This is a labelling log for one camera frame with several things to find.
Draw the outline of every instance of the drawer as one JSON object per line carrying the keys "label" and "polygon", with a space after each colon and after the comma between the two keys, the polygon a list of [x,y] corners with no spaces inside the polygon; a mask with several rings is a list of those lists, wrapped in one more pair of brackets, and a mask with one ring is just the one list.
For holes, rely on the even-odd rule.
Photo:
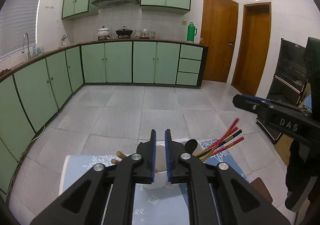
{"label": "drawer", "polygon": [[181,45],[180,57],[201,60],[202,57],[202,47]]}
{"label": "drawer", "polygon": [[198,74],[197,73],[178,72],[177,84],[197,85],[197,81],[198,81]]}
{"label": "drawer", "polygon": [[179,72],[199,73],[201,61],[182,59],[179,61]]}

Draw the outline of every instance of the bottle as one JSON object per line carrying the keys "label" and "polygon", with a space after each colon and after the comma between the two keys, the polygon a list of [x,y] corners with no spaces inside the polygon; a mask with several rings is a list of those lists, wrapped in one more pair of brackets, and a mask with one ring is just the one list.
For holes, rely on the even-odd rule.
{"label": "bottle", "polygon": [[197,34],[197,29],[195,25],[191,22],[188,26],[188,33],[187,33],[187,41],[193,42],[195,40],[195,35]]}

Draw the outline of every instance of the window blind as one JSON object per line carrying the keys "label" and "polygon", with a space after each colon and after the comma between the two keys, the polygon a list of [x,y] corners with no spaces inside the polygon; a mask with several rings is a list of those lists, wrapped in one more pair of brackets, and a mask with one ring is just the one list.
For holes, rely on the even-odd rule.
{"label": "window blind", "polygon": [[36,42],[38,2],[39,0],[6,0],[0,10],[0,58],[21,49],[26,32],[30,44]]}

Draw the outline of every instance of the wooden countertop edge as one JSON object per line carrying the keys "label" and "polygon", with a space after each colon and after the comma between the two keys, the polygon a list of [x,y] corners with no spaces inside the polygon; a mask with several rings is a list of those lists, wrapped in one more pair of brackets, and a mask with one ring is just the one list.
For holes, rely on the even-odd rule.
{"label": "wooden countertop edge", "polygon": [[208,47],[206,45],[200,45],[197,43],[192,43],[192,42],[186,42],[186,41],[175,41],[175,40],[168,40],[168,39],[136,39],[136,38],[130,38],[130,39],[108,39],[108,40],[100,40],[100,41],[90,41],[90,42],[83,42],[83,43],[78,43],[78,44],[72,44],[69,46],[65,47],[59,47],[57,49],[45,52],[37,57],[31,58],[29,60],[26,60],[23,63],[18,64],[17,66],[11,68],[10,71],[5,73],[4,75],[0,76],[0,82],[4,81],[7,79],[9,76],[14,74],[15,72],[19,71],[20,69],[33,64],[35,62],[38,62],[50,55],[54,55],[58,52],[61,52],[63,50],[67,50],[73,47],[78,47],[78,46],[85,46],[85,45],[91,45],[91,44],[100,44],[100,43],[109,43],[109,42],[128,42],[128,41],[142,41],[142,42],[164,42],[164,43],[174,43],[174,44],[182,44],[182,45],[191,45],[191,46],[196,46],[196,47]]}

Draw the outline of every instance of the metal bolt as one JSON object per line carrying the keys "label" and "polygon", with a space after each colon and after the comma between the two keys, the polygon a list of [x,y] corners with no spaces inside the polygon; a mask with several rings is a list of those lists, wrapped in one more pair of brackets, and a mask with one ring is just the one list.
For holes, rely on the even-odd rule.
{"label": "metal bolt", "polygon": [[191,155],[188,154],[188,153],[183,153],[183,154],[181,154],[180,156],[181,156],[181,158],[184,159],[184,160],[188,160],[188,159],[191,158]]}
{"label": "metal bolt", "polygon": [[142,156],[141,156],[140,154],[133,154],[133,155],[131,156],[131,158],[132,158],[133,160],[140,160],[140,159],[142,158]]}
{"label": "metal bolt", "polygon": [[93,169],[97,172],[102,171],[104,169],[104,165],[103,164],[95,164],[95,166],[93,167]]}
{"label": "metal bolt", "polygon": [[227,163],[220,163],[220,164],[218,164],[218,167],[221,170],[227,170],[229,168],[229,165]]}

